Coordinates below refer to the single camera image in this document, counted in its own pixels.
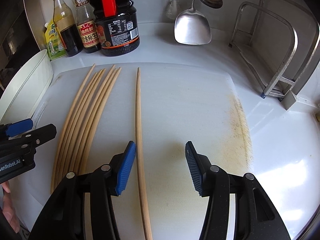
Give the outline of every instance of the white cutting board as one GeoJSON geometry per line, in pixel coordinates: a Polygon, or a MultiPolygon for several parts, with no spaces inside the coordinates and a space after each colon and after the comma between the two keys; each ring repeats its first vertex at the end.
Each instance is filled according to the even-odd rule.
{"type": "MultiPolygon", "coordinates": [[[[87,171],[109,163],[135,140],[135,85],[137,67],[141,67],[143,151],[153,239],[198,239],[208,198],[201,198],[194,189],[185,143],[191,140],[198,153],[228,173],[242,176],[250,170],[249,130],[231,77],[177,64],[117,64],[120,66],[123,69],[100,119],[87,171]]],[[[110,67],[97,66],[95,71],[110,67]]],[[[88,71],[61,73],[35,113],[37,127],[53,123],[58,131],[55,140],[38,148],[37,166],[28,175],[30,192],[42,205],[49,197],[63,122],[88,71]]],[[[126,190],[113,198],[122,240],[144,239],[135,165],[126,190]]]]}

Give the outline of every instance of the white countertop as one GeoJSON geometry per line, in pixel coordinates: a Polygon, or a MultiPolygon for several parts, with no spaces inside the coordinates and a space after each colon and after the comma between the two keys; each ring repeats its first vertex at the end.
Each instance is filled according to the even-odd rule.
{"type": "MultiPolygon", "coordinates": [[[[253,148],[252,172],[277,208],[292,239],[309,222],[320,204],[319,123],[308,113],[286,111],[277,98],[262,99],[261,88],[227,42],[178,44],[173,36],[140,36],[140,46],[119,57],[84,51],[52,61],[54,77],[61,72],[96,65],[157,62],[194,65],[230,74],[246,114],[253,148]]],[[[34,212],[41,205],[34,204],[34,212]]],[[[22,203],[16,202],[18,214],[22,203]]]]}

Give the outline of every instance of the metal rack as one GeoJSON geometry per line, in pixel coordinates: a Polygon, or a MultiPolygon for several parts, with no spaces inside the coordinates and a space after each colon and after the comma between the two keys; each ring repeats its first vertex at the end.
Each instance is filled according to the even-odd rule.
{"type": "Polygon", "coordinates": [[[315,33],[314,39],[312,41],[312,44],[310,46],[310,49],[306,55],[306,58],[304,59],[303,63],[301,64],[301,67],[299,68],[299,70],[297,71],[297,73],[295,74],[293,79],[287,78],[287,77],[283,76],[283,74],[284,74],[284,71],[286,70],[286,68],[288,67],[289,63],[291,62],[291,60],[295,54],[295,51],[297,49],[297,45],[298,45],[297,33],[295,32],[295,29],[292,27],[292,25],[287,20],[285,20],[281,16],[279,16],[279,15],[273,13],[272,11],[267,10],[263,7],[265,0],[260,0],[259,6],[252,4],[252,3],[249,3],[249,2],[244,2],[241,4],[239,11],[238,11],[237,18],[236,18],[236,23],[235,23],[235,28],[233,31],[232,39],[231,39],[231,42],[229,45],[230,47],[235,46],[237,48],[237,51],[240,53],[242,59],[246,62],[246,64],[249,66],[250,70],[252,71],[252,73],[256,77],[257,81],[259,82],[260,86],[263,89],[263,92],[261,94],[262,98],[265,98],[268,95],[278,97],[278,98],[283,98],[286,95],[286,93],[294,87],[296,82],[299,80],[299,78],[302,76],[304,71],[307,69],[307,67],[308,67],[308,65],[309,65],[309,63],[310,63],[310,61],[316,51],[316,48],[319,44],[319,40],[320,40],[320,26],[319,26],[316,18],[314,17],[314,15],[309,10],[307,10],[303,6],[299,5],[298,3],[295,3],[292,0],[283,0],[283,1],[290,3],[291,5],[297,7],[300,10],[302,10],[303,12],[305,12],[306,14],[311,16],[312,19],[314,20],[314,22],[316,23],[316,33],[315,33]],[[245,33],[245,32],[242,32],[241,30],[238,30],[239,22],[241,20],[242,11],[246,6],[252,6],[258,10],[250,33],[245,33]],[[287,25],[287,27],[289,28],[289,30],[291,32],[291,44],[289,46],[289,49],[287,51],[286,56],[284,57],[284,60],[280,64],[276,73],[273,73],[271,71],[271,68],[262,59],[262,57],[256,51],[254,51],[252,49],[252,40],[253,40],[254,34],[256,32],[257,26],[259,24],[262,12],[265,12],[265,13],[271,15],[272,17],[276,18],[277,20],[279,20],[282,23],[284,23],[285,25],[287,25]],[[241,44],[239,42],[236,42],[235,38],[238,33],[243,33],[246,36],[249,36],[250,41],[247,44],[241,44]],[[284,89],[281,88],[280,85],[278,84],[279,81],[284,82],[285,84],[287,84],[287,86],[284,89]]]}

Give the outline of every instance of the metal pin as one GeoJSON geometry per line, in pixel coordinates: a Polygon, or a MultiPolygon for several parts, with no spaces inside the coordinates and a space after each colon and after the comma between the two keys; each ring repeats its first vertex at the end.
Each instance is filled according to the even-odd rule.
{"type": "Polygon", "coordinates": [[[218,171],[219,171],[219,167],[216,166],[216,165],[212,165],[212,166],[210,167],[210,171],[218,172],[218,171]]]}
{"type": "Polygon", "coordinates": [[[73,172],[69,172],[66,177],[67,179],[72,179],[75,176],[75,174],[73,172]]]}
{"type": "Polygon", "coordinates": [[[110,167],[110,165],[108,165],[108,164],[105,164],[105,165],[101,166],[101,170],[102,170],[102,171],[108,171],[108,170],[110,170],[110,169],[111,169],[111,167],[110,167]]]}
{"type": "Polygon", "coordinates": [[[251,173],[247,173],[247,174],[245,175],[245,177],[246,177],[247,179],[249,179],[249,180],[253,180],[253,179],[254,179],[254,175],[251,174],[251,173]]]}

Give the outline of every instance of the whisk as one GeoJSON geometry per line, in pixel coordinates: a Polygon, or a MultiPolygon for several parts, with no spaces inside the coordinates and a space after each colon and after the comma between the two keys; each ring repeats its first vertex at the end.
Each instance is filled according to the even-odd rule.
{"type": "Polygon", "coordinates": [[[171,20],[175,20],[181,13],[181,8],[178,0],[169,0],[169,3],[165,9],[165,16],[171,20]]]}

